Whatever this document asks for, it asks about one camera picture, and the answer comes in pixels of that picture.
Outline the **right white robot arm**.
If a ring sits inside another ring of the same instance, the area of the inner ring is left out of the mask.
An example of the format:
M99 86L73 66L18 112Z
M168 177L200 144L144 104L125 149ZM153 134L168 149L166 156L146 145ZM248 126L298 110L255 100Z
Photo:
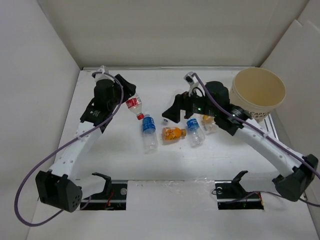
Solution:
M194 91L177 94L162 117L175 123L180 122L181 111L185 111L185 119L193 114L213 117L220 129L243 140L278 170L279 175L272 181L281 197L298 201L317 176L319 160L313 154L298 153L270 136L249 112L230 102L229 90L221 82L207 82L203 89L203 96Z

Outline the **blue label Pocari bottle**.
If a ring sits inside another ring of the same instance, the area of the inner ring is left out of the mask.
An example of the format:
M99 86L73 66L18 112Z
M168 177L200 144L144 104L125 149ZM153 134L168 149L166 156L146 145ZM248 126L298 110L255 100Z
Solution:
M146 154L155 152L158 149L158 139L154 118L148 111L145 112L142 120L143 147Z

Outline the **clear bottle orange label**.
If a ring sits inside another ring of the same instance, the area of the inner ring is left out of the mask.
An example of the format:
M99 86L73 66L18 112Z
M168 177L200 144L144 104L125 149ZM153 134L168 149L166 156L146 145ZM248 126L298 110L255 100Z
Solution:
M215 133L218 129L218 126L216 125L214 117L212 117L212 116L203 115L202 116L202 124L204 126L206 134Z

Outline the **red label plastic bottle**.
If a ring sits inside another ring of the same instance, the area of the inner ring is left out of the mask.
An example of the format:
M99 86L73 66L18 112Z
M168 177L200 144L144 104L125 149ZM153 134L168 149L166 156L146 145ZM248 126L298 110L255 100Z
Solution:
M136 118L140 121L144 118L142 111L142 101L137 93L130 97L126 102L127 108L135 114Z

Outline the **orange juice bottle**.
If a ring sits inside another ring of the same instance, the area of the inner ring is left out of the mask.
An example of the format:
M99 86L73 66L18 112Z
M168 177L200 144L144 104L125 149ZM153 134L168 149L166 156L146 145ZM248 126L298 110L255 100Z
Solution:
M187 130L178 127L164 127L161 132L162 142L164 144L171 144L185 138Z

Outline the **small blue label bottle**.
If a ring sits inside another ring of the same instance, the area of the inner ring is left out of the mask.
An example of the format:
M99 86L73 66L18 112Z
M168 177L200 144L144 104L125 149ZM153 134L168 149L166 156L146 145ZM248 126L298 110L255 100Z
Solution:
M195 148L202 145L205 141L205 135L195 118L189 118L186 121L187 137L191 147Z

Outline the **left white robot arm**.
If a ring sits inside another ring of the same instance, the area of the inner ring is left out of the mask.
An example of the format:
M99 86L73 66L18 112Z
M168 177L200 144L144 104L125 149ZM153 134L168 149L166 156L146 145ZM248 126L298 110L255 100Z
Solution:
M93 98L80 117L75 138L47 171L35 177L39 199L43 204L74 212L83 199L92 195L107 198L112 192L110 176L94 172L79 179L79 166L87 161L93 144L104 133L115 110L136 93L136 86L120 74L93 73Z

